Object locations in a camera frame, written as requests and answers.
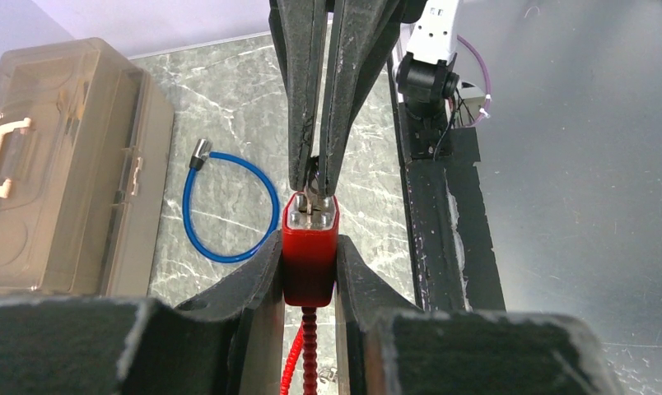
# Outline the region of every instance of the gray table surface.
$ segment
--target gray table surface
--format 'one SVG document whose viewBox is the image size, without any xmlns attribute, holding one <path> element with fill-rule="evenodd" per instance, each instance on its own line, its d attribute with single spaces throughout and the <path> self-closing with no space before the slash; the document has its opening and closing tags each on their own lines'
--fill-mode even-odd
<svg viewBox="0 0 662 395">
<path fill-rule="evenodd" d="M 458 32 L 493 80 L 478 169 L 507 308 L 583 319 L 630 393 L 662 393 L 662 1 L 466 0 Z M 183 231 L 194 143 L 208 137 L 214 150 L 259 165 L 286 202 L 287 104 L 269 36 L 135 62 L 177 111 L 151 287 L 177 304 L 235 268 L 198 256 Z M 464 48 L 458 72 L 482 84 Z M 380 76 L 353 126 L 337 195 L 341 232 L 411 299 L 387 85 Z M 270 216 L 254 176 L 214 161 L 193 207 L 198 233 L 221 253 L 255 243 Z M 285 350 L 300 317 L 287 311 Z M 319 321 L 328 374 L 333 310 Z M 337 393 L 326 381 L 320 393 Z"/>
</svg>

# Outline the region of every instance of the red cable lock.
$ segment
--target red cable lock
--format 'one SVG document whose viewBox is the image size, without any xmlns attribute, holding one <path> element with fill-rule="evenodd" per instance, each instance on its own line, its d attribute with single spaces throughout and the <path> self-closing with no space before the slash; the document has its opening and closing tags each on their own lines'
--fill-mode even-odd
<svg viewBox="0 0 662 395">
<path fill-rule="evenodd" d="M 282 213 L 282 293 L 290 306 L 324 307 L 336 281 L 338 203 L 327 197 L 309 216 L 303 193 Z"/>
</svg>

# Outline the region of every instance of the blue cable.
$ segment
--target blue cable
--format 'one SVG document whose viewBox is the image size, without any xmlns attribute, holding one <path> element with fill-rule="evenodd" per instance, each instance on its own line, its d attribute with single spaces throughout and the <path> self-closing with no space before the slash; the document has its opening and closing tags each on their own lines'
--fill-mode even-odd
<svg viewBox="0 0 662 395">
<path fill-rule="evenodd" d="M 198 239 L 198 236 L 195 234 L 195 229 L 193 228 L 193 220 L 190 218 L 190 199 L 193 194 L 193 184 L 195 184 L 195 175 L 198 173 L 198 171 L 194 168 L 191 167 L 191 169 L 188 172 L 188 177 L 185 179 L 185 186 L 183 188 L 183 225 L 185 227 L 185 234 L 188 235 L 188 239 L 190 239 L 190 243 L 193 244 L 195 249 L 198 250 L 199 253 L 201 253 L 205 258 L 210 259 L 211 261 L 219 262 L 219 263 L 237 263 L 241 262 L 245 259 L 251 258 L 256 254 L 256 251 L 258 251 L 263 243 L 265 243 L 265 240 L 268 239 L 268 237 L 275 231 L 277 228 L 277 221 L 278 217 L 280 216 L 280 201 L 277 199 L 277 193 L 275 192 L 275 187 L 273 187 L 273 183 L 270 181 L 270 179 L 255 165 L 252 163 L 243 160 L 239 157 L 225 154 L 222 152 L 210 152 L 209 156 L 213 159 L 220 159 L 220 160 L 227 160 L 232 163 L 236 163 L 237 165 L 243 166 L 247 170 L 251 171 L 252 173 L 256 174 L 256 176 L 263 182 L 263 185 L 265 185 L 266 189 L 268 190 L 268 194 L 270 194 L 270 199 L 271 199 L 271 204 L 273 206 L 273 214 L 270 217 L 270 225 L 268 225 L 268 230 L 266 230 L 265 235 L 263 238 L 250 250 L 246 251 L 245 253 L 240 253 L 238 255 L 231 255 L 231 256 L 225 256 L 225 255 L 219 255 L 217 253 L 214 253 L 207 249 L 203 245 L 203 243 L 200 242 L 200 239 Z"/>
</svg>

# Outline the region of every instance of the red cable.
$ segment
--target red cable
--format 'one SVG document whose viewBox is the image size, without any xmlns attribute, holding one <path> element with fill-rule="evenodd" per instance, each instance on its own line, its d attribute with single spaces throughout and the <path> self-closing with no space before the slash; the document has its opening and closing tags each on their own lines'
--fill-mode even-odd
<svg viewBox="0 0 662 395">
<path fill-rule="evenodd" d="M 287 395 L 292 383 L 292 375 L 295 373 L 295 365 L 300 358 L 304 347 L 304 395 L 316 395 L 316 309 L 313 307 L 302 308 L 302 324 L 297 331 L 295 341 L 292 342 L 290 353 L 285 361 L 285 369 L 282 371 L 280 380 L 280 395 Z"/>
<path fill-rule="evenodd" d="M 302 308 L 304 395 L 316 395 L 316 308 Z"/>
<path fill-rule="evenodd" d="M 292 375 L 295 373 L 295 365 L 297 365 L 297 360 L 300 359 L 300 353 L 302 352 L 302 332 L 302 325 L 300 325 L 300 330 L 297 331 L 295 341 L 292 342 L 290 354 L 287 355 L 287 360 L 285 361 L 285 369 L 282 371 L 282 379 L 280 380 L 280 395 L 287 395 L 288 391 L 290 390 Z"/>
</svg>

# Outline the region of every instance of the plastic toolbox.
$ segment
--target plastic toolbox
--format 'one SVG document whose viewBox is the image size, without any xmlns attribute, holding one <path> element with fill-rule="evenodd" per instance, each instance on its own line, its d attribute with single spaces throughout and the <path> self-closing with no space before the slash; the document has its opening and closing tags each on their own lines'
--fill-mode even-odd
<svg viewBox="0 0 662 395">
<path fill-rule="evenodd" d="M 100 39 L 0 61 L 0 292 L 145 295 L 173 124 Z"/>
</svg>

